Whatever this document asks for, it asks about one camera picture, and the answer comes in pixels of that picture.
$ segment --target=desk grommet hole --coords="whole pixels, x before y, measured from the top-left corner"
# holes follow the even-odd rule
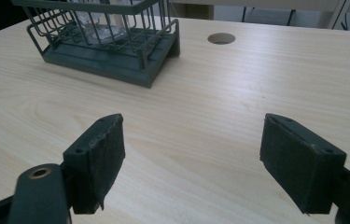
[[[207,40],[212,44],[227,45],[235,41],[235,36],[227,33],[216,33],[207,37]]]

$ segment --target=gray wire basket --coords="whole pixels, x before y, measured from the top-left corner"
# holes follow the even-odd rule
[[[167,0],[11,1],[28,15],[27,32],[46,63],[150,88],[164,59],[180,54]],[[36,35],[47,39],[44,48]]]

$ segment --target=wood grain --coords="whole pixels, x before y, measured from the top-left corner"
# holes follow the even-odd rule
[[[0,32],[0,199],[100,117],[121,113],[127,157],[74,223],[333,223],[301,214],[259,161],[265,113],[348,153],[350,32],[180,21],[181,55],[152,89],[44,63],[23,22]],[[229,45],[207,37],[230,33]]]

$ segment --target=floor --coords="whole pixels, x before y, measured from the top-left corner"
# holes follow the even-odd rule
[[[214,19],[216,21],[241,21],[243,7],[215,6]],[[245,22],[263,23],[272,25],[286,25],[290,10],[273,10],[248,7],[245,13]],[[316,27],[320,12],[297,10],[291,20],[291,26]],[[346,15],[347,29],[350,30],[350,13]]]

